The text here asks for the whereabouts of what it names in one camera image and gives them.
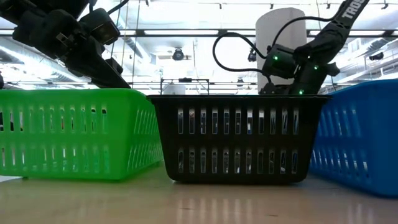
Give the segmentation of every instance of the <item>plastic basket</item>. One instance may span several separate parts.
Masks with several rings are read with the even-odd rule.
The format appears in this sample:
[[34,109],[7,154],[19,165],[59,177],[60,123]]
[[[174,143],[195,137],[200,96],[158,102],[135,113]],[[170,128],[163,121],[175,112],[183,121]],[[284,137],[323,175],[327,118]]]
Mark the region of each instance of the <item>plastic basket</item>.
[[148,96],[169,177],[283,184],[308,171],[327,96]]
[[1,90],[0,113],[0,175],[120,180],[162,159],[134,90]]
[[378,195],[398,196],[398,80],[333,94],[323,107],[310,170]]

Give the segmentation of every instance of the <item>wooden table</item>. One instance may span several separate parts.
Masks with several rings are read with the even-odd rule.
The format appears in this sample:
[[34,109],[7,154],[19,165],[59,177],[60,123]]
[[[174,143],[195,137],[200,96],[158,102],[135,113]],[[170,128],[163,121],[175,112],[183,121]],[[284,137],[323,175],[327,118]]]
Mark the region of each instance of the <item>wooden table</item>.
[[388,224],[397,214],[398,200],[312,176],[290,186],[184,185],[160,166],[122,183],[0,182],[1,224]]

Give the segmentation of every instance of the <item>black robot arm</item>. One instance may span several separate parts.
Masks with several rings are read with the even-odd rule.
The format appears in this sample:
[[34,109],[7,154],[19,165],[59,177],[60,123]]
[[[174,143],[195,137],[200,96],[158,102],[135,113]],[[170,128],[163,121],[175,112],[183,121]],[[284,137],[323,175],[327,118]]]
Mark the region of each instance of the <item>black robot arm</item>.
[[287,86],[268,83],[260,94],[317,94],[327,75],[336,76],[336,64],[328,64],[344,47],[349,32],[369,0],[347,0],[313,41],[295,50],[275,44],[269,47],[263,74],[294,78]]
[[59,59],[72,74],[90,77],[100,88],[130,88],[122,67],[104,60],[104,45],[114,43],[120,31],[104,9],[77,21],[92,0],[0,0],[0,16],[15,23],[13,39]]

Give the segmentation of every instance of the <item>black basket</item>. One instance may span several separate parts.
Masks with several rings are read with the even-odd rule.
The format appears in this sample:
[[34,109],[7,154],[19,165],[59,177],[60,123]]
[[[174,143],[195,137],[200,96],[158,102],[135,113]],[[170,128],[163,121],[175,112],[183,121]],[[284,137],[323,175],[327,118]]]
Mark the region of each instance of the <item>black basket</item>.
[[153,95],[169,177],[286,184],[307,176],[330,96]]

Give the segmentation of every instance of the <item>green basket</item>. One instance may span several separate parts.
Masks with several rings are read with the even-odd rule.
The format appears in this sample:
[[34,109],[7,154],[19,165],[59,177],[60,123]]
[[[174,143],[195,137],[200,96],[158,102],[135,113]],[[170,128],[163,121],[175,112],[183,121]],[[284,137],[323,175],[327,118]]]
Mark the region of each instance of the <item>green basket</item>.
[[0,175],[121,180],[163,159],[135,90],[1,90],[0,116]]

